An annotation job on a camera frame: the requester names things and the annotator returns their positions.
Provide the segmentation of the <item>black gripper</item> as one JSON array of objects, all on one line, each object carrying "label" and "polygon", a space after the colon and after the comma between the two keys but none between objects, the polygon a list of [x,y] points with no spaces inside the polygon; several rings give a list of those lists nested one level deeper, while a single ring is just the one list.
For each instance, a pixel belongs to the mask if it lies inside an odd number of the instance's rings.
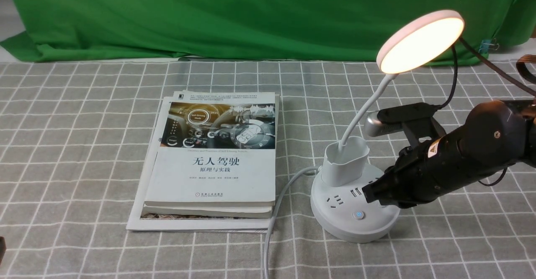
[{"label": "black gripper", "polygon": [[362,187],[367,203],[407,209],[477,182],[474,160],[465,158],[454,133],[420,144],[401,155],[385,172],[385,180]]}]

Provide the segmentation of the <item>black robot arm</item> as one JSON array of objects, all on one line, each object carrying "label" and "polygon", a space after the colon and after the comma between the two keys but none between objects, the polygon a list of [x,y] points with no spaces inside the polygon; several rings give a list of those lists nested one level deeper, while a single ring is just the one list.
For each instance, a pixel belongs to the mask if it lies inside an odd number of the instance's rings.
[{"label": "black robot arm", "polygon": [[381,134],[404,132],[409,146],[383,176],[362,188],[368,203],[408,209],[506,170],[535,166],[535,100],[492,100],[472,109],[465,123],[446,133],[431,115],[417,118],[415,105],[381,110]]}]

